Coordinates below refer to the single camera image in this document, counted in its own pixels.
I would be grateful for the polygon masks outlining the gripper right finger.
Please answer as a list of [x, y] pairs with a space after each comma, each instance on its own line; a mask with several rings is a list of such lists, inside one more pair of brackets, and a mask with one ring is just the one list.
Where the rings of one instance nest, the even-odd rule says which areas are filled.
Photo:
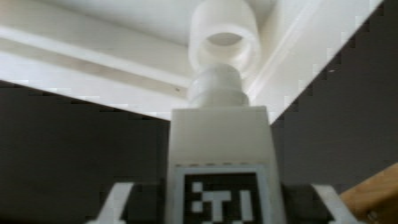
[[349, 207], [340, 198], [340, 194], [335, 190], [335, 187], [331, 185], [313, 184], [313, 188], [333, 215], [333, 220], [329, 221], [329, 224], [365, 224], [358, 220], [349, 210]]

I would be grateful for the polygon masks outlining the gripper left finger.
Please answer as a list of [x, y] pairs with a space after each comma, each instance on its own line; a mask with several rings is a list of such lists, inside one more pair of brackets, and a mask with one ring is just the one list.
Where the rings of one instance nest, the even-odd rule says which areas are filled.
[[134, 186], [134, 182], [120, 182], [114, 184], [96, 219], [86, 224], [127, 224], [123, 212]]

